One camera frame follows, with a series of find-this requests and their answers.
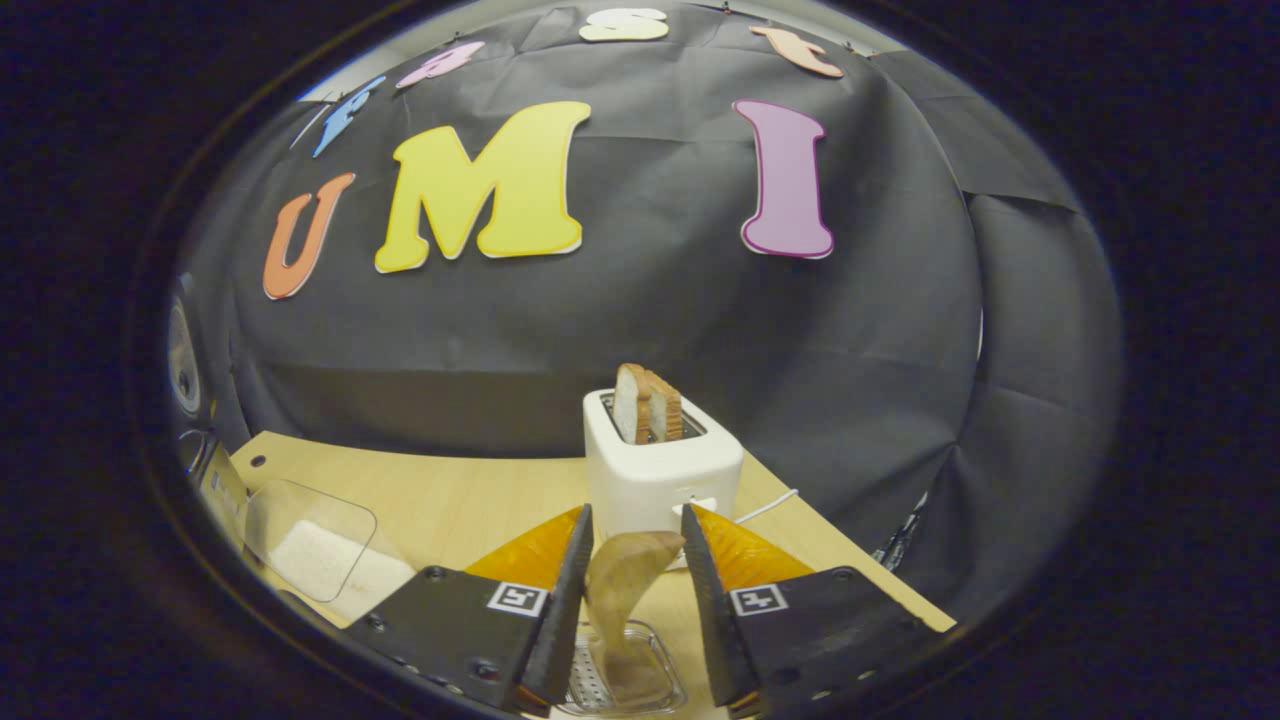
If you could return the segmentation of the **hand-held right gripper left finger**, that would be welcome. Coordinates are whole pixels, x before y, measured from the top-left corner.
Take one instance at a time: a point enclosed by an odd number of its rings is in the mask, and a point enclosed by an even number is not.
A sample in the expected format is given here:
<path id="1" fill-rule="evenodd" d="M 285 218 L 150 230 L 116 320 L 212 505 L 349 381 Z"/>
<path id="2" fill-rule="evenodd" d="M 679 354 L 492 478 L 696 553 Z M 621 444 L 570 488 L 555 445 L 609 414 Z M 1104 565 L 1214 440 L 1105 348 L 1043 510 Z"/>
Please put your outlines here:
<path id="1" fill-rule="evenodd" d="M 463 698 L 547 716 L 568 689 L 593 520 L 582 503 L 466 569 L 430 565 L 346 638 Z"/>

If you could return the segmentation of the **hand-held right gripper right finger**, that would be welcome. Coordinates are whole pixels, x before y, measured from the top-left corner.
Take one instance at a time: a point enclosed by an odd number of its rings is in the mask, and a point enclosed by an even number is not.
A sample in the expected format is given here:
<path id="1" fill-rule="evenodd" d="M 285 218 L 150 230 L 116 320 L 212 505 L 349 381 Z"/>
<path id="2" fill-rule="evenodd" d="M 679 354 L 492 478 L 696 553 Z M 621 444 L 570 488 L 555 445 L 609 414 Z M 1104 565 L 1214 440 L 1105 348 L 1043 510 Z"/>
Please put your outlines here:
<path id="1" fill-rule="evenodd" d="M 851 566 L 814 570 L 686 505 L 684 553 L 713 702 L 733 719 L 835 719 L 888 697 L 940 644 L 923 618 Z"/>

